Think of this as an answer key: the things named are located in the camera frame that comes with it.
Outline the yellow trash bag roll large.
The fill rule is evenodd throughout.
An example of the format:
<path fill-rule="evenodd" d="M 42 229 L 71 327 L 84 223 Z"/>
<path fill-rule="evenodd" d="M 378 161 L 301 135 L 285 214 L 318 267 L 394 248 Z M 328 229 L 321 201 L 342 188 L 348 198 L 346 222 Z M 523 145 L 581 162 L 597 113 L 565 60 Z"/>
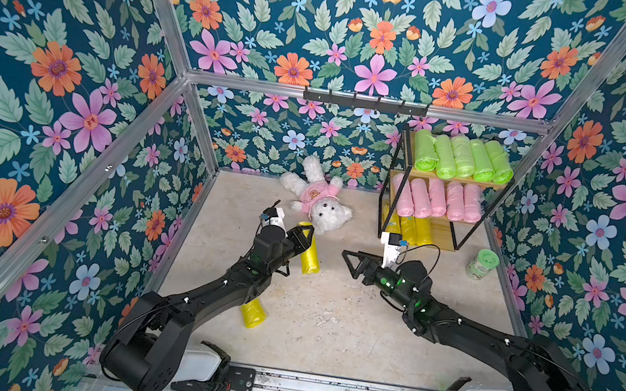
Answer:
<path fill-rule="evenodd" d="M 267 314 L 261 301 L 257 298 L 241 306 L 243 325 L 246 329 L 257 328 L 265 322 Z"/>

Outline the green trash bag roll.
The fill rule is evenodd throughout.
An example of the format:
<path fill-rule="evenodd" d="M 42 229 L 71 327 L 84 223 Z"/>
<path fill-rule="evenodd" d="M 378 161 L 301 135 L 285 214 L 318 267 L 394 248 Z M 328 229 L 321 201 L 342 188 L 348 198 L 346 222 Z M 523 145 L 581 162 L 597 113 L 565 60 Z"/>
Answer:
<path fill-rule="evenodd" d="M 434 142 L 438 157 L 435 173 L 442 180 L 452 180 L 457 176 L 457 166 L 452 141 L 449 136 L 439 135 Z"/>
<path fill-rule="evenodd" d="M 492 169 L 494 171 L 493 183 L 495 184 L 507 184 L 513 179 L 514 171 L 510 164 L 508 153 L 505 151 L 500 142 L 491 140 L 485 142 L 487 155 L 491 161 Z"/>
<path fill-rule="evenodd" d="M 432 172 L 439 163 L 435 150 L 435 138 L 430 130 L 418 130 L 414 135 L 414 167 L 418 171 Z"/>
<path fill-rule="evenodd" d="M 476 173 L 471 140 L 466 136 L 457 136 L 451 139 L 456 166 L 456 175 L 459 178 L 471 178 Z"/>
<path fill-rule="evenodd" d="M 474 168 L 475 171 L 473 173 L 473 178 L 477 182 L 491 183 L 495 177 L 495 170 L 492 161 L 490 160 L 490 156 L 488 155 L 488 151 L 485 143 L 480 139 L 474 139 L 470 141 L 471 146 L 471 154 L 474 159 Z"/>

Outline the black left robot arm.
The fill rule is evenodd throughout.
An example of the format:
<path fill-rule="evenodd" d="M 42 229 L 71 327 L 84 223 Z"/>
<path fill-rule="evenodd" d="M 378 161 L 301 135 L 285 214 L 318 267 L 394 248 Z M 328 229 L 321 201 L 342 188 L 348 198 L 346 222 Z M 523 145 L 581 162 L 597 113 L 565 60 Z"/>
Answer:
<path fill-rule="evenodd" d="M 187 292 L 148 292 L 136 301 L 100 356 L 104 373 L 133 391 L 163 391 L 175 378 L 193 331 L 261 296 L 275 273 L 311 247 L 314 228 L 261 228 L 252 248 L 219 279 Z"/>

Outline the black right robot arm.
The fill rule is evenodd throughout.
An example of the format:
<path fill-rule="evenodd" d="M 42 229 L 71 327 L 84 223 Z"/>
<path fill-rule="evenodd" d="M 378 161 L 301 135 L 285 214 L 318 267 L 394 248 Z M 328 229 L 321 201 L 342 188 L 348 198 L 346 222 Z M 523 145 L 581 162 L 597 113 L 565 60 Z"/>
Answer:
<path fill-rule="evenodd" d="M 491 329 L 436 299 L 433 280 L 420 261 L 397 268 L 383 266 L 380 256 L 343 251 L 354 280 L 379 288 L 394 302 L 417 337 L 454 348 L 506 376 L 512 391 L 591 391 L 556 343 L 547 337 L 517 337 Z"/>

